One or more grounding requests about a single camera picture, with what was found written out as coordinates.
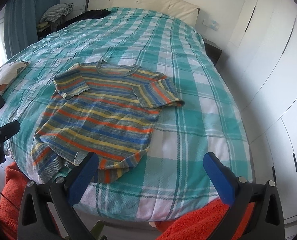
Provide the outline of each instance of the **wall socket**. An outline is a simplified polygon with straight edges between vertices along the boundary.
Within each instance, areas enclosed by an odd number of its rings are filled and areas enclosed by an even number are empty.
[[[219,29],[219,24],[214,20],[203,20],[203,25],[215,31]]]
[[[79,11],[83,9],[84,9],[84,5],[74,5],[73,11]]]

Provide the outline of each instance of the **orange stripe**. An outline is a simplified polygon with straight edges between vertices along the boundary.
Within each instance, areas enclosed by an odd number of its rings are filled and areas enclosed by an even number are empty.
[[[117,86],[117,85],[111,85],[111,84],[100,84],[100,83],[94,83],[94,82],[87,82],[87,83],[95,85],[95,86],[101,86],[101,87],[113,87],[113,88],[121,88],[121,89],[126,89],[126,90],[132,90],[131,87]]]
[[[110,183],[111,182],[109,172],[110,172],[110,170],[105,170],[104,183]]]
[[[122,129],[122,130],[126,130],[126,131],[148,133],[151,130],[150,128],[139,129],[139,128],[132,127],[132,126],[127,126],[127,125],[112,124],[110,122],[101,122],[101,121],[98,121],[98,120],[96,120],[94,118],[91,118],[89,116],[81,117],[81,116],[78,116],[76,114],[68,113],[68,112],[66,112],[63,109],[59,109],[57,112],[60,113],[60,114],[62,114],[62,115],[65,115],[67,117],[71,117],[71,118],[74,118],[74,119],[77,119],[77,120],[87,120],[87,121],[90,121],[90,122],[92,122],[94,124],[106,125],[106,126],[109,126],[109,127],[112,127],[112,128]]]
[[[59,88],[60,89],[66,89],[66,88],[69,88],[69,87],[71,87],[71,86],[73,86],[73,85],[76,85],[76,84],[78,84],[79,82],[82,82],[82,80],[80,79],[80,78],[78,78],[77,80],[75,80],[73,83],[69,83],[68,85],[66,85],[66,86],[59,86]]]
[[[93,72],[98,72],[97,68],[95,66],[83,66],[84,69],[86,69],[85,71],[93,71]],[[110,74],[117,74],[120,75],[121,72],[114,72],[114,71],[108,71]]]
[[[141,159],[141,156],[139,155],[139,152],[137,152],[136,154],[134,154],[135,160],[137,162],[139,162],[139,160]]]
[[[150,77],[142,76],[142,75],[139,75],[139,74],[136,74],[136,73],[134,73],[132,76],[142,78],[142,79],[146,79],[146,80],[150,80],[150,81],[156,81],[156,78],[150,78]]]
[[[169,102],[170,99],[167,98],[159,89],[158,87],[156,86],[155,83],[152,83],[152,87],[154,87],[154,90],[166,101],[166,102]]]
[[[42,136],[42,135],[45,135],[46,134],[46,132],[45,131],[42,131],[42,130],[39,130],[36,134],[38,134],[38,135],[40,135],[40,136]]]
[[[68,140],[66,137],[64,137],[63,135],[61,134],[58,134],[58,133],[48,133],[48,135],[51,135],[51,136],[56,136],[60,139],[62,139],[63,141],[67,142],[67,143],[70,143],[72,145],[74,145],[75,147],[78,147],[82,150],[85,150],[85,151],[88,151],[88,152],[94,152],[98,155],[101,155],[103,157],[107,157],[107,158],[110,158],[110,159],[113,159],[113,160],[116,160],[116,161],[122,161],[124,160],[123,157],[121,156],[116,156],[116,155],[112,155],[110,153],[107,153],[107,152],[104,152],[104,151],[101,151],[101,150],[95,150],[95,149],[92,149],[92,148],[89,148],[89,147],[86,147],[84,145],[81,145],[79,143],[76,143],[76,142],[73,142],[73,141],[70,141]]]
[[[97,99],[97,101],[101,101],[101,102],[104,102],[104,103],[108,103],[108,104],[116,105],[116,106],[121,106],[121,107],[128,107],[128,108],[132,108],[134,110],[138,110],[138,111],[141,111],[141,112],[146,112],[146,113],[149,113],[149,114],[158,114],[159,113],[158,110],[147,110],[147,109],[144,109],[144,108],[141,108],[141,107],[137,107],[137,106],[126,105],[126,104],[123,104],[123,103],[109,101],[109,100],[104,99],[104,98],[99,98],[99,99]]]
[[[37,159],[33,162],[33,165],[36,166],[38,162],[40,162],[44,156],[49,152],[50,148],[47,146],[41,154],[37,157]]]
[[[146,112],[146,113],[149,113],[149,114],[159,114],[159,111],[158,110],[147,110],[147,109],[144,109],[144,108],[141,108],[141,107],[137,107],[137,106],[133,106],[133,105],[126,105],[126,104],[123,104],[123,103],[118,103],[118,102],[114,102],[114,101],[109,101],[107,99],[104,99],[104,98],[90,98],[90,97],[86,97],[82,94],[78,95],[79,98],[84,98],[84,99],[92,99],[94,101],[99,101],[99,102],[104,102],[104,103],[108,103],[110,105],[116,105],[116,106],[121,106],[121,107],[128,107],[128,108],[131,108],[131,109],[134,109],[134,110],[138,110],[138,111],[141,111],[141,112]],[[62,98],[61,95],[55,95],[54,98]]]
[[[105,163],[106,163],[106,159],[101,159],[101,162],[99,163],[99,169],[104,169],[105,168]]]

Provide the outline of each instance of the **teal curtain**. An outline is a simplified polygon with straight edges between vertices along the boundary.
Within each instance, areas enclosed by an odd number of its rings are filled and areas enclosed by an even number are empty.
[[[44,12],[60,0],[9,0],[5,6],[4,41],[10,59],[38,41],[36,25]]]

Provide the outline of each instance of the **striped t-shirt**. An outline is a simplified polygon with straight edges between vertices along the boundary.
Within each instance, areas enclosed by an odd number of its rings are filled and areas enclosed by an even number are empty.
[[[53,82],[31,152],[44,182],[89,152],[99,157],[94,181],[115,181],[147,153],[161,107],[184,104],[170,78],[136,65],[76,64]]]

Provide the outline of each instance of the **orange fleece blanket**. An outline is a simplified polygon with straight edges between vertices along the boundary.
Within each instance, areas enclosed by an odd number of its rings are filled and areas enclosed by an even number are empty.
[[[157,240],[206,240],[220,223],[229,206],[216,199],[205,207],[189,212],[173,221],[155,222],[156,228],[163,232]],[[232,240],[239,239],[252,215],[254,203],[250,203]]]
[[[19,170],[15,162],[8,165],[5,172],[5,187],[2,193],[19,208],[28,178]],[[0,225],[4,234],[10,240],[17,240],[18,215],[19,211],[5,198],[1,197]]]

